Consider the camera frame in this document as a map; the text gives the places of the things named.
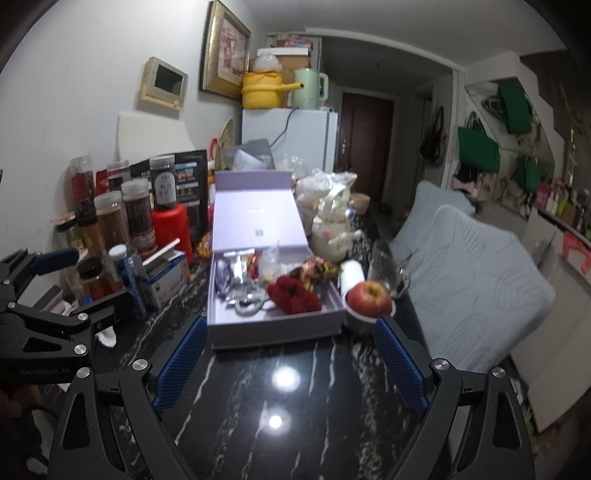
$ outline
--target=kettle handle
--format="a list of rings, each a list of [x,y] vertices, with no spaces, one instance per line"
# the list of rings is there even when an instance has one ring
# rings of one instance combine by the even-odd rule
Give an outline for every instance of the kettle handle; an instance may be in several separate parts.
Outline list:
[[[325,73],[319,73],[320,81],[322,82],[322,96],[319,98],[319,101],[325,102],[329,99],[329,77]]]

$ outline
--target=framed painting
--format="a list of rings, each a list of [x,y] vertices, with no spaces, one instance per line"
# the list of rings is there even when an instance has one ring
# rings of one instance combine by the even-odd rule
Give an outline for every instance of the framed painting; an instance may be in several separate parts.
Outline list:
[[[209,4],[199,89],[236,100],[248,71],[251,32],[219,0]]]

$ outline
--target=paper towel roll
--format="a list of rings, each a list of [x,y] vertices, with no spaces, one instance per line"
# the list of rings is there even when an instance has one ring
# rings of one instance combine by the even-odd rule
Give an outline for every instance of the paper towel roll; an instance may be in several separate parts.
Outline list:
[[[357,260],[347,260],[341,263],[340,267],[342,270],[339,276],[340,294],[344,298],[349,290],[365,280],[365,275]]]

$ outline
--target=red thermos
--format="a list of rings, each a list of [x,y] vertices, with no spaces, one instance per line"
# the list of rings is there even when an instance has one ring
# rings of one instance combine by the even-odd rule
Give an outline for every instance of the red thermos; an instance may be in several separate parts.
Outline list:
[[[185,205],[179,203],[169,210],[153,210],[152,222],[156,230],[158,248],[165,247],[180,238],[177,249],[187,254],[187,263],[193,263],[193,246],[189,232],[189,216]]]

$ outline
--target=gift box lid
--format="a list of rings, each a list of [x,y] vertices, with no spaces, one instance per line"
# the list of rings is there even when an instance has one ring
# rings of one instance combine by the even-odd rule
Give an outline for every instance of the gift box lid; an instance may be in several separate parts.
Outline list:
[[[216,173],[214,252],[307,245],[288,171]]]

